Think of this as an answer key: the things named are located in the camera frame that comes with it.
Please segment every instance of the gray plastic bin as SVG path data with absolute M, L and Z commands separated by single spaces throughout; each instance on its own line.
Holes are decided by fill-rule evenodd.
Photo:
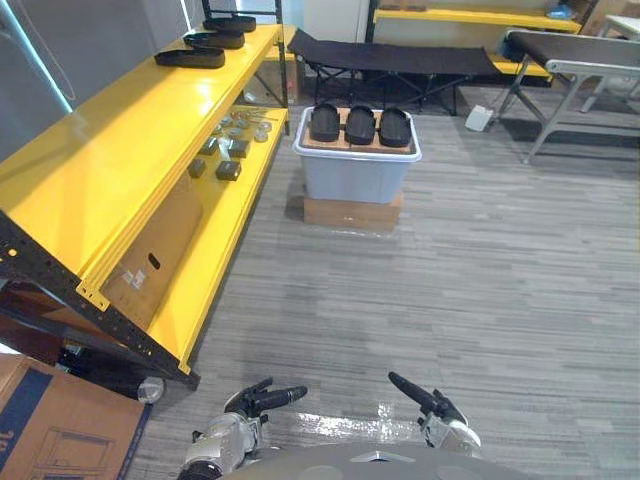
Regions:
M 320 200 L 391 203 L 402 187 L 409 165 L 422 159 L 413 118 L 410 154 L 345 152 L 305 148 L 301 145 L 313 107 L 306 108 L 293 150 L 302 157 L 307 195 Z

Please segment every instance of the black cot fabric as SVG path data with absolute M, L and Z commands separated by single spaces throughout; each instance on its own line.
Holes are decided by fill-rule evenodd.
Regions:
M 540 65 L 549 60 L 640 67 L 640 43 L 598 37 L 543 32 L 510 32 L 512 47 Z
M 349 70 L 418 75 L 498 75 L 483 48 L 401 47 L 316 40 L 298 29 L 289 50 L 309 63 Z

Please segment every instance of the black slipper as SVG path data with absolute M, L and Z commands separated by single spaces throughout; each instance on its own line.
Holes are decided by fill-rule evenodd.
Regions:
M 169 50 L 154 58 L 158 65 L 165 67 L 220 68 L 224 65 L 224 50 Z
M 353 145 L 369 145 L 376 134 L 376 119 L 369 107 L 356 106 L 347 117 L 345 138 Z
M 398 108 L 387 108 L 380 117 L 380 143 L 386 147 L 402 148 L 411 141 L 411 121 Z
M 315 107 L 309 134 L 318 142 L 335 142 L 340 136 L 340 115 L 336 107 L 328 103 Z
M 208 18 L 202 22 L 202 26 L 205 30 L 253 32 L 256 29 L 256 17 L 234 15 L 232 17 Z
M 216 31 L 191 33 L 182 37 L 184 43 L 197 49 L 228 48 L 237 49 L 244 47 L 244 33 L 232 31 Z

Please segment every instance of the gray wall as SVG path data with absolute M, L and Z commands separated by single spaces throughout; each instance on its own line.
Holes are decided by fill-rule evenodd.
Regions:
M 187 30 L 179 0 L 7 1 L 72 107 Z M 192 24 L 201 22 L 200 1 L 185 3 Z M 65 113 L 15 35 L 8 38 L 3 31 L 0 160 Z

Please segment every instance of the yellow shelf board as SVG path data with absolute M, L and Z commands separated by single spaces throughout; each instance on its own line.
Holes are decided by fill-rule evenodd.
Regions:
M 240 94 L 279 29 L 216 70 L 149 58 L 0 164 L 0 208 L 97 292 Z M 182 46 L 182 40 L 175 46 Z M 104 301 L 94 304 L 106 308 Z
M 570 33 L 577 33 L 581 28 L 579 23 L 572 20 L 548 18 L 545 16 L 544 11 L 541 10 L 496 9 L 495 7 L 474 7 L 474 10 L 459 10 L 436 5 L 434 8 L 428 8 L 423 12 L 377 9 L 374 21 L 380 18 L 544 28 Z
M 191 350 L 273 158 L 287 110 L 269 109 L 263 117 L 272 123 L 269 140 L 251 142 L 247 158 L 240 160 L 242 172 L 238 181 L 215 178 L 221 161 L 219 153 L 198 156 L 207 163 L 205 173 L 195 181 L 203 204 L 202 220 L 147 329 L 154 340 L 180 361 L 185 372 L 190 370 L 187 362 Z
M 295 25 L 285 25 L 284 26 L 284 47 L 285 49 L 287 48 L 287 45 L 289 45 L 289 43 L 291 43 L 291 40 L 293 39 L 293 36 L 296 33 L 296 26 Z M 295 60 L 296 56 L 291 53 L 289 50 L 285 50 L 285 54 L 284 54 L 284 58 L 286 61 L 291 61 L 291 60 Z M 269 50 L 269 53 L 267 53 L 267 56 L 265 58 L 265 60 L 268 60 L 270 62 L 277 62 L 280 60 L 280 52 L 278 51 L 278 45 L 274 45 L 273 47 L 271 47 L 271 49 Z
M 520 73 L 520 68 L 522 67 L 520 63 L 512 62 L 496 54 L 489 54 L 489 58 L 491 58 L 495 67 L 506 75 L 517 75 Z M 537 63 L 529 65 L 527 68 L 527 76 L 550 77 L 549 73 Z

